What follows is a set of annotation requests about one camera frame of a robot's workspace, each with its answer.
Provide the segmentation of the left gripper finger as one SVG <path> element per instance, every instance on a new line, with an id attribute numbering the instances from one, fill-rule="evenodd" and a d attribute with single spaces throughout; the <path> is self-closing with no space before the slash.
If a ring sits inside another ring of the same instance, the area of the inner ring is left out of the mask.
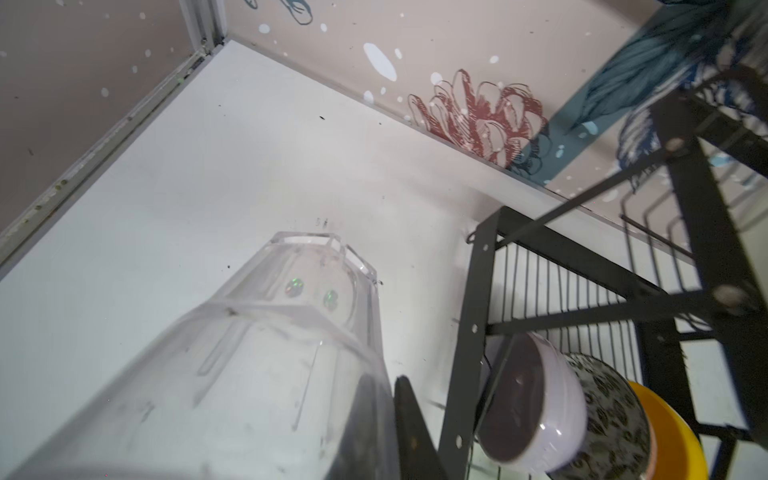
<path id="1" fill-rule="evenodd" d="M 394 410 L 402 479 L 446 479 L 418 401 L 406 376 L 394 385 Z"/>

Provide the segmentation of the clear glass tumbler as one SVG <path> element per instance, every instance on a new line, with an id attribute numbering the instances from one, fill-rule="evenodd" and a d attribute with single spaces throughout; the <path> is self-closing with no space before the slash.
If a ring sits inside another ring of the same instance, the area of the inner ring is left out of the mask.
<path id="1" fill-rule="evenodd" d="M 396 479 L 376 270 L 279 232 L 16 479 Z"/>

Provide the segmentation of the pink floral pattern bowl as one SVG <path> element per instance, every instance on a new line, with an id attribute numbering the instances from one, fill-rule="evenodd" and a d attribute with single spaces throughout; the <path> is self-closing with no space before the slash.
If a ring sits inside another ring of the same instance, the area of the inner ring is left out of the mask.
<path id="1" fill-rule="evenodd" d="M 587 406 L 582 445 L 551 479 L 644 479 L 651 459 L 650 425 L 629 382 L 598 358 L 565 355 L 576 373 Z"/>

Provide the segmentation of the yellow ceramic bowl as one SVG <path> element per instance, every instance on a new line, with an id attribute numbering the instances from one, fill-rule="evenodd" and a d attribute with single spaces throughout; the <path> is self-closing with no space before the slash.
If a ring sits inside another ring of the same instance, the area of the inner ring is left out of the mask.
<path id="1" fill-rule="evenodd" d="M 683 418 L 659 395 L 630 382 L 651 430 L 650 466 L 646 479 L 708 478 L 706 458 L 696 435 Z"/>

